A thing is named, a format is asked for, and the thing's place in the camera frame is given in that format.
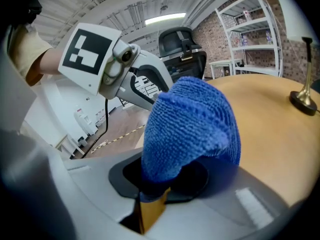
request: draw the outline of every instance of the blue towel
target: blue towel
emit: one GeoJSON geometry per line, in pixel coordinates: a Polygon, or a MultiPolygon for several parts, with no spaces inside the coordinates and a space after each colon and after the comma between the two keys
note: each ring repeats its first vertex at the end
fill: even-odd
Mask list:
{"type": "Polygon", "coordinates": [[[238,165],[240,136],[226,97],[198,78],[181,77],[153,105],[142,154],[142,180],[162,186],[200,156],[238,165]]]}

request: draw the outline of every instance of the fluorescent light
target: fluorescent light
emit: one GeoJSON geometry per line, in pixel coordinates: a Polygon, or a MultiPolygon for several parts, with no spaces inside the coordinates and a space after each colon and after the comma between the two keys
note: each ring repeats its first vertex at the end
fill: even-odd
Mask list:
{"type": "Polygon", "coordinates": [[[147,19],[147,20],[145,21],[145,24],[146,24],[146,25],[149,25],[149,24],[155,23],[155,22],[161,22],[161,21],[165,21],[165,20],[184,18],[185,16],[186,16],[185,13],[169,14],[169,15],[164,15],[164,16],[160,16],[160,17],[155,17],[155,18],[147,19]]]}

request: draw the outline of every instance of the white shelving unit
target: white shelving unit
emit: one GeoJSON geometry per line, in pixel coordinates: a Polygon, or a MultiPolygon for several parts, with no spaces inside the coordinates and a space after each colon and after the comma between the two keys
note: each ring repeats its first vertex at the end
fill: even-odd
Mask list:
{"type": "Polygon", "coordinates": [[[216,14],[218,15],[222,27],[224,29],[228,46],[231,54],[231,61],[234,70],[240,71],[250,71],[256,73],[262,73],[266,75],[282,77],[283,74],[283,61],[282,61],[282,48],[281,40],[279,35],[279,30],[274,19],[274,14],[270,9],[269,4],[263,0],[237,0],[234,3],[230,4],[221,11],[215,9],[216,14]],[[264,17],[246,21],[244,23],[235,25],[230,28],[226,28],[226,25],[222,19],[222,15],[229,15],[234,18],[243,16],[243,11],[248,10],[250,13],[256,10],[262,9],[264,17]],[[231,42],[231,33],[238,32],[240,35],[252,31],[258,30],[270,30],[271,38],[273,44],[260,44],[260,45],[246,45],[240,47],[232,47],[231,42]],[[252,50],[273,50],[274,51],[274,61],[275,67],[263,67],[256,65],[245,64],[244,67],[236,66],[234,52],[236,51],[252,51],[252,50]]]}

